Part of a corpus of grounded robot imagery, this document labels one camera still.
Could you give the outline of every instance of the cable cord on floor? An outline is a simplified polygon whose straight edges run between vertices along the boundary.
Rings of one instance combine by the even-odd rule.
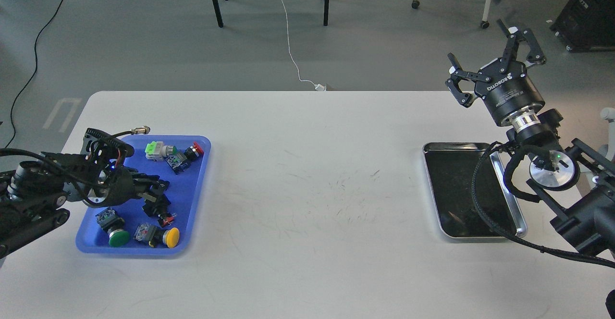
[[[293,58],[293,54],[290,52],[290,30],[288,28],[288,11],[286,11],[286,4],[284,4],[284,0],[282,0],[282,6],[284,7],[284,14],[286,15],[286,41],[288,43],[288,54],[290,55],[291,61],[293,61],[293,63],[295,64],[295,67],[297,68],[297,76],[299,77],[299,81],[312,83],[312,85],[314,85],[314,88],[316,88],[317,85],[314,83],[314,81],[304,80],[301,78],[301,73],[299,73],[299,66],[297,65],[297,62],[295,62],[295,59]]]
[[[60,7],[62,6],[62,2],[64,2],[64,0],[60,0],[58,7],[55,8],[55,13],[53,13],[53,16],[51,17],[51,19],[49,19],[49,21],[47,21],[47,23],[40,29],[39,33],[37,34],[37,38],[35,39],[35,71],[32,73],[32,76],[30,76],[30,78],[28,79],[28,82],[26,82],[26,85],[24,85],[24,88],[22,88],[22,90],[19,91],[19,93],[17,93],[17,96],[15,96],[15,99],[13,100],[13,104],[11,105],[11,127],[13,128],[13,136],[11,137],[9,142],[7,142],[6,146],[4,146],[4,148],[7,148],[11,144],[11,142],[15,140],[15,136],[17,135],[17,128],[15,128],[15,120],[13,119],[13,110],[15,109],[15,103],[17,102],[17,99],[19,98],[19,96],[22,95],[26,87],[28,87],[30,81],[32,81],[32,79],[35,77],[35,75],[38,72],[38,52],[37,52],[38,38],[40,37],[40,34],[42,34],[42,31],[45,28],[47,28],[49,24],[51,24],[51,22],[55,18],[55,15],[58,14],[58,11],[60,10]]]

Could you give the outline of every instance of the yellow button cap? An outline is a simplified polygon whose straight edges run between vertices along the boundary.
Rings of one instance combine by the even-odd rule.
[[[167,245],[169,248],[173,248],[177,246],[177,243],[180,241],[180,229],[171,228],[169,231],[164,233],[162,242]]]

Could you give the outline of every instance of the gray floor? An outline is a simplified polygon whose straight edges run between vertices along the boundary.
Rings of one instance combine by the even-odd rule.
[[[11,137],[11,102],[34,68],[35,37],[59,1],[0,0],[2,146]],[[564,124],[568,118],[583,126],[563,126],[563,144],[573,137],[595,147],[606,142],[606,122],[598,113],[615,106],[615,52],[566,51],[547,21],[567,0],[492,4],[487,30],[479,28],[484,0],[421,0],[419,10],[410,8],[411,0],[331,0],[328,27],[322,26],[321,0],[285,2],[303,78],[336,90],[445,90],[448,52],[464,69],[476,70],[504,49],[496,19],[529,26],[549,59],[530,69],[532,80],[547,107],[564,115]],[[217,27],[211,0],[65,0],[40,37],[39,71],[15,107],[12,147],[58,152],[97,91],[314,89],[299,82],[286,52],[280,0],[221,0],[221,10],[224,28]],[[172,93],[169,104],[182,108]],[[438,102],[426,104],[439,113]],[[567,117],[568,111],[574,113]],[[116,118],[124,130],[121,115],[109,102],[109,116],[101,118]],[[0,170],[16,162],[0,159]]]

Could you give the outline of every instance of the robotiq logo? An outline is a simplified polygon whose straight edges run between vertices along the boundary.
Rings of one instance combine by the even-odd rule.
[[[500,81],[498,81],[497,83],[494,83],[493,85],[488,86],[487,89],[490,91],[490,90],[494,89],[495,87],[498,87],[499,85],[501,85],[501,84],[503,84],[503,83],[505,83],[506,81],[509,81],[509,80],[512,80],[512,74],[511,73],[508,73],[506,75],[506,78],[503,78]]]

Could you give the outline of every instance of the blue tray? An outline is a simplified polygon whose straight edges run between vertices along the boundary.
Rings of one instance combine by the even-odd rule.
[[[174,248],[167,248],[164,245],[152,248],[131,238],[124,246],[111,247],[109,236],[99,227],[95,218],[95,215],[105,208],[88,208],[75,237],[77,248],[83,253],[134,256],[168,256],[183,251],[190,242],[211,142],[206,137],[197,135],[128,135],[123,141],[135,148],[135,154],[125,160],[125,166],[136,168],[148,175],[159,175],[160,179],[171,183],[165,194],[171,201],[169,213],[175,213],[176,216],[175,221],[166,229],[176,227],[180,230],[179,243]],[[152,161],[145,158],[145,146],[152,141],[162,141],[165,145],[176,146],[178,151],[182,152],[196,141],[203,148],[204,155],[194,161],[185,172],[175,174],[166,161]],[[157,218],[150,218],[143,212],[141,209],[143,204],[145,204],[143,199],[131,199],[113,207],[126,221],[124,229],[131,236],[140,223],[151,223],[159,227]]]

